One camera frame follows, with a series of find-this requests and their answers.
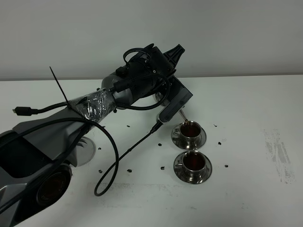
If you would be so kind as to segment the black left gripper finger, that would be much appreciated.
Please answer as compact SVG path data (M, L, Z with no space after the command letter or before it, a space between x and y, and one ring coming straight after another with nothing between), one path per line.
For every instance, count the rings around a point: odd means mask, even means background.
M178 44L171 50L168 50L165 52L165 57L168 60L168 62L172 65L173 69L175 69L181 55L185 52L185 49Z

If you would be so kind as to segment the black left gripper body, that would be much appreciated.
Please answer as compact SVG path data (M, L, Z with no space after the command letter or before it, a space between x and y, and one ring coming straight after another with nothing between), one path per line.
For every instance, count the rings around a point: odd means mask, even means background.
M169 114L171 120L193 94L175 77L176 68L173 69L166 59L165 53L162 53L154 44L146 46L146 49L151 52L151 60L148 63L149 67L156 74L161 74L169 80L170 90L165 98L169 101L169 104L162 111Z

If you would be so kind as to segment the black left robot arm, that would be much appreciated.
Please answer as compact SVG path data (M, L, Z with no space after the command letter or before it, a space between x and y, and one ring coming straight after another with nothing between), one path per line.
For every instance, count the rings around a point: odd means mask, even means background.
M185 105L192 93L175 77L181 45L161 52L150 44L123 55L124 66L105 77L101 89L43 109L16 107L19 116L58 112L21 122L0 136L0 224L13 227L57 202L78 165L79 145L92 128L118 109L151 110L162 105L151 133ZM138 107L141 98L159 94L157 103Z

